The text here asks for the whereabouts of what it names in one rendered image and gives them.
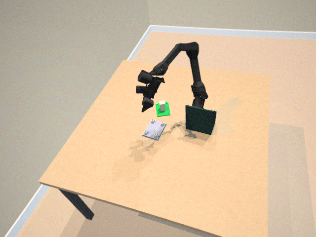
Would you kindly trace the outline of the green board with grey handle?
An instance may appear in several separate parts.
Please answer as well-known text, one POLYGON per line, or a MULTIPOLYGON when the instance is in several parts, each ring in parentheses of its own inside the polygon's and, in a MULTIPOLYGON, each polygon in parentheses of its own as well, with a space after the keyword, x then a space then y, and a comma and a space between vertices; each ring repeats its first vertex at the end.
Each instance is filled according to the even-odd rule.
POLYGON ((169 103, 164 100, 156 104, 157 117, 170 115, 169 103))

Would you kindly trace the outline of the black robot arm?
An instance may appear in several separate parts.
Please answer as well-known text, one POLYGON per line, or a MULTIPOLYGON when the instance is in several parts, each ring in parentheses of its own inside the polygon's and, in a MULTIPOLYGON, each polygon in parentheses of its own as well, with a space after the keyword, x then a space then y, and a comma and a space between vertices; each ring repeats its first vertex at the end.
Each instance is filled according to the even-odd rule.
POLYGON ((199 65, 198 65, 198 54, 199 54, 199 44, 197 42, 191 43, 178 43, 174 48, 168 53, 163 61, 158 63, 151 72, 146 72, 141 70, 138 76, 138 82, 146 84, 146 86, 137 85, 136 93, 147 95, 149 84, 150 87, 158 89, 161 83, 165 83, 164 78, 159 78, 157 76, 165 75, 168 70, 169 65, 174 60, 174 58, 180 53, 180 51, 185 51, 190 59, 190 65, 193 76, 193 85, 191 89, 193 92, 193 107, 198 107, 204 109, 205 99, 208 98, 204 84, 201 81, 199 65), (156 76, 156 77, 154 77, 156 76))

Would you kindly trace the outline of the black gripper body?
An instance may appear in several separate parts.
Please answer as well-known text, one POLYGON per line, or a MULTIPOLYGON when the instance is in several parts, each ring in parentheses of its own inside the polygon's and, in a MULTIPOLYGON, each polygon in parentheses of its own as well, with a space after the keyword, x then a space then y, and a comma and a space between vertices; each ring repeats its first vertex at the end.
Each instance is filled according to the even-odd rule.
POLYGON ((150 107, 153 107, 154 105, 154 101, 152 99, 154 99, 154 95, 155 93, 157 93, 157 90, 158 89, 154 89, 152 87, 150 87, 148 85, 148 91, 147 91, 147 95, 146 97, 143 99, 143 104, 147 105, 147 106, 150 106, 150 107), (151 99, 152 98, 152 99, 151 99))

